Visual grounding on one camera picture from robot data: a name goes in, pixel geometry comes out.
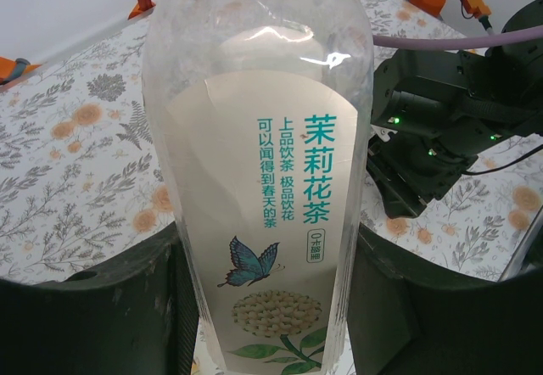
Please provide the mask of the floral patterned table cover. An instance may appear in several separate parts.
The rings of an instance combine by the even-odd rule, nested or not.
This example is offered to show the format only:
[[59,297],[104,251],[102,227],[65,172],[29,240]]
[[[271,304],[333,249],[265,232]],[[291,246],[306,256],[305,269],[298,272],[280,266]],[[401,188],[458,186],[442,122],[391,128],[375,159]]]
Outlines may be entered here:
[[[62,281],[173,219],[141,98],[146,19],[0,90],[0,277]],[[432,262],[495,281],[543,210],[537,136],[484,152],[416,219],[366,180],[361,222]]]

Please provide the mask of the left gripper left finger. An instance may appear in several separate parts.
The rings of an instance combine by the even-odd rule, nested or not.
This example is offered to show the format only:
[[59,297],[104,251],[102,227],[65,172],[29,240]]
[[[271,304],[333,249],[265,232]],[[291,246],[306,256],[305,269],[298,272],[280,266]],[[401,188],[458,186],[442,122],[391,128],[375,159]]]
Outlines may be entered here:
[[0,279],[0,375],[190,375],[198,322],[170,224],[63,282]]

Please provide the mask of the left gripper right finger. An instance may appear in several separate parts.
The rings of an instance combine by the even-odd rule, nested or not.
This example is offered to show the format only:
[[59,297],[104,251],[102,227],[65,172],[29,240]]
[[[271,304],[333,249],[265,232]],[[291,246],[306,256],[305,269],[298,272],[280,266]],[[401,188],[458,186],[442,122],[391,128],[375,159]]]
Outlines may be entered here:
[[360,225],[348,330],[357,375],[543,375],[543,268],[485,281]]

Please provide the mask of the clear bottle white tea label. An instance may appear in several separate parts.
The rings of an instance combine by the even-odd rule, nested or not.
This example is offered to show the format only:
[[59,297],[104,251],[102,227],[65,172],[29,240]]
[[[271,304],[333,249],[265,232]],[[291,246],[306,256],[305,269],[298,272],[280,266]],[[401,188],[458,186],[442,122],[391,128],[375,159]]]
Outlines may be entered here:
[[373,45],[361,0],[159,0],[143,103],[204,338],[226,375],[344,348]]

